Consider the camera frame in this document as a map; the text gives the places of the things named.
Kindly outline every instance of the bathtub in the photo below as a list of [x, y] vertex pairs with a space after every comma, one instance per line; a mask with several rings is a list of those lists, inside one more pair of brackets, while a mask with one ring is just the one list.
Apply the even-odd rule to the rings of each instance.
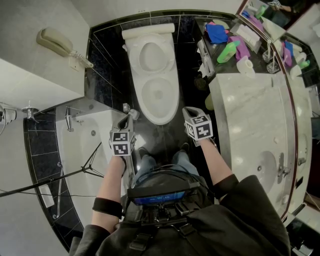
[[[109, 147], [112, 124], [124, 116], [125, 114], [114, 110], [82, 114], [72, 118], [73, 132], [67, 131], [65, 120], [57, 121], [57, 142], [64, 174], [80, 170], [99, 143], [102, 142], [95, 155], [92, 168], [104, 175], [112, 157], [112, 151]], [[131, 157], [127, 156], [125, 159], [127, 171], [121, 182], [122, 196], [126, 194], [128, 188], [129, 174], [134, 175]], [[65, 180], [71, 195], [96, 196], [103, 179], [80, 172]], [[95, 197], [72, 196], [71, 199], [83, 226], [90, 224]]]

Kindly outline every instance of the jeans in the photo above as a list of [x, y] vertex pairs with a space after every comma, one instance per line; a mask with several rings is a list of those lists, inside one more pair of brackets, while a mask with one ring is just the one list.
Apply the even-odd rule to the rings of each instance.
[[[187, 153], [183, 150], [180, 150], [174, 154], [172, 158], [172, 164], [183, 166], [190, 174], [199, 175], [197, 168], [192, 163], [190, 163]], [[156, 160], [152, 156], [145, 154], [142, 157], [140, 169], [133, 179], [133, 184], [135, 184], [142, 175], [151, 172], [156, 166]], [[185, 170], [179, 166], [173, 166], [172, 168], [178, 171], [185, 172]]]

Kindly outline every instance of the light stand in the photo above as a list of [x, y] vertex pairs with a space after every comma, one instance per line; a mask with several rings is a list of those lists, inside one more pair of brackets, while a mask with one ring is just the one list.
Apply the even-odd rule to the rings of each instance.
[[26, 191], [26, 190], [35, 189], [35, 188], [38, 188], [38, 187], [40, 187], [42, 185], [53, 183], [53, 182], [56, 182], [58, 180], [70, 177], [72, 175], [75, 175], [75, 174], [78, 174], [78, 173], [81, 173], [81, 172], [103, 178], [102, 175], [87, 171], [87, 170], [94, 171], [94, 169], [92, 168], [92, 163], [93, 163], [93, 161], [95, 159], [96, 153], [97, 153], [98, 148], [100, 147], [101, 144], [102, 144], [102, 142], [100, 142], [100, 144], [95, 148], [95, 150], [93, 151], [93, 153], [91, 154], [89, 159], [85, 162], [84, 166], [81, 166], [80, 170], [76, 170], [74, 172], [62, 175], [62, 176], [60, 176], [58, 178], [49, 178], [48, 180], [42, 181], [42, 182], [37, 183], [37, 184], [33, 184], [31, 186], [25, 186], [25, 187], [18, 188], [18, 189], [15, 189], [15, 190], [11, 190], [11, 191], [0, 193], [0, 198], [6, 197], [6, 196], [9, 196], [9, 195], [13, 195], [13, 194], [16, 194], [16, 193], [20, 193], [20, 192], [23, 192], [23, 191]]

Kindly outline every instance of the toiletry bottle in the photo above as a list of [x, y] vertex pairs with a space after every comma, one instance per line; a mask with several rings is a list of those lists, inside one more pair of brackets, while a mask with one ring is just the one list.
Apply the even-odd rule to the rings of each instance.
[[265, 13], [265, 10], [266, 10], [266, 6], [265, 5], [261, 5], [260, 8], [255, 12], [254, 16], [257, 18], [257, 19], [260, 19], [261, 16]]
[[233, 41], [228, 43], [220, 53], [216, 61], [218, 63], [226, 63], [233, 55], [236, 54], [238, 45], [240, 45], [240, 41]]
[[304, 61], [304, 62], [301, 62], [301, 63], [299, 64], [299, 67], [300, 67], [301, 69], [304, 69], [304, 68], [306, 68], [306, 67], [309, 67], [309, 65], [310, 65], [310, 60], [306, 60], [306, 61]]

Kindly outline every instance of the wall-mounted telephone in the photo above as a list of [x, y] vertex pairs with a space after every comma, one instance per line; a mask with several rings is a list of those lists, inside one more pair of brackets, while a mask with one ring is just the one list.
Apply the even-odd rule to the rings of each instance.
[[72, 56], [78, 59], [86, 68], [94, 67], [94, 65], [84, 56], [76, 50], [73, 50], [73, 44], [68, 38], [52, 27], [40, 30], [36, 37], [36, 42], [56, 52], [62, 57]]

